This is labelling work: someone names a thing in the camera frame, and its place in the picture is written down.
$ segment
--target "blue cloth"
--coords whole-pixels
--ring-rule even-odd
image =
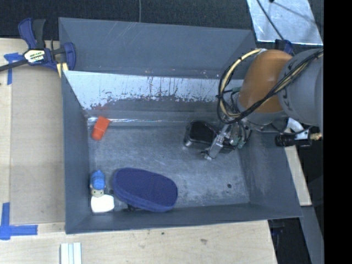
[[[105,188],[105,175],[100,170],[92,173],[90,177],[90,184],[96,190],[103,190]]]
[[[113,189],[114,194],[127,204],[154,212],[171,210],[178,197],[174,181],[135,168],[118,169],[114,174]]]
[[[9,240],[13,235],[37,235],[38,225],[9,225],[10,220],[10,203],[2,205],[0,239]]]

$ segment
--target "black carpet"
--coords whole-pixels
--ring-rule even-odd
[[[324,0],[309,0],[309,3],[324,40]],[[59,17],[120,21],[138,21],[139,18],[138,0],[0,0],[0,8],[0,37],[19,37],[18,23],[28,17],[47,20],[43,33],[46,40],[59,39]],[[141,21],[145,23],[252,29],[246,0],[141,0],[141,10]],[[271,48],[273,44],[262,43],[259,47]],[[296,52],[306,48],[295,46]],[[299,150],[308,182],[322,174],[317,154],[322,157],[322,144],[318,150]],[[282,231],[278,262],[308,263],[298,223],[286,220]],[[294,257],[298,244],[303,252]]]

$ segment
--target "black cable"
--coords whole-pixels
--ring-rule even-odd
[[[285,87],[289,86],[290,84],[292,84],[301,74],[302,72],[306,69],[306,67],[304,67],[302,69],[302,71],[294,78],[292,78],[284,87],[282,87],[281,89],[279,89],[278,91],[276,91],[276,89],[279,88],[279,86],[281,86],[281,84],[286,81],[289,77],[291,77],[292,74],[294,74],[295,72],[297,72],[301,67],[303,67],[304,65],[308,65],[309,63],[311,63],[312,61],[314,61],[315,59],[319,58],[319,55],[323,53],[323,49],[315,52],[312,55],[309,55],[308,57],[306,57],[304,60],[302,60],[293,70],[291,70],[284,78],[282,78],[278,83],[276,83],[276,85],[274,85],[274,87],[272,87],[270,89],[270,91],[268,92],[268,94],[262,98],[261,100],[255,102],[251,107],[249,107],[248,109],[246,109],[245,111],[241,112],[240,116],[236,117],[233,120],[227,120],[224,119],[223,116],[221,116],[220,113],[220,103],[222,102],[224,104],[224,106],[229,106],[228,103],[226,103],[226,101],[223,98],[223,95],[221,93],[221,83],[223,80],[223,74],[221,79],[220,79],[220,83],[219,83],[219,95],[218,95],[218,105],[217,105],[217,114],[218,117],[220,119],[220,121],[224,124],[232,124],[235,122],[239,122],[240,120],[242,120],[243,118],[247,117],[249,114],[251,114],[254,110],[256,110],[257,108],[259,108],[260,105],[262,105],[265,101],[267,101],[269,98],[271,98],[272,96],[276,95],[277,93],[279,93],[282,89],[284,89]]]
[[[279,30],[276,28],[276,26],[274,25],[274,23],[272,22],[272,20],[270,19],[269,15],[266,13],[266,11],[264,10],[263,5],[260,3],[259,0],[257,0],[257,3],[259,5],[259,7],[262,9],[264,15],[266,16],[266,18],[268,19],[269,23],[272,25],[272,27],[275,29],[276,33],[280,36],[281,40],[285,40],[285,38],[281,35],[281,33],[279,32]]]
[[[138,0],[138,5],[139,5],[139,18],[138,22],[140,23],[142,21],[142,3],[141,0]]]

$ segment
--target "small toy figure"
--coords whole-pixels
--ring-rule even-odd
[[[101,197],[104,195],[105,185],[105,175],[100,170],[92,173],[90,177],[91,194],[95,197]]]

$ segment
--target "wooden table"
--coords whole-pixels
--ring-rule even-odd
[[[23,53],[25,50],[23,40],[0,38],[1,56],[5,53]],[[6,63],[0,59],[0,65]],[[39,71],[42,73],[43,68],[22,69],[23,73],[33,75]],[[6,71],[0,73],[0,83],[2,206],[2,203],[11,200],[9,193],[11,187],[15,186],[10,185],[10,173],[14,168],[10,156],[12,87],[6,85]],[[289,147],[286,151],[300,203],[302,206],[311,205],[296,150]],[[32,206],[40,202],[38,197]],[[46,222],[38,225],[37,236],[16,236],[10,241],[0,240],[0,263],[59,263],[60,244],[74,242],[81,242],[84,264],[277,263],[267,221],[77,235],[66,235],[64,222]]]

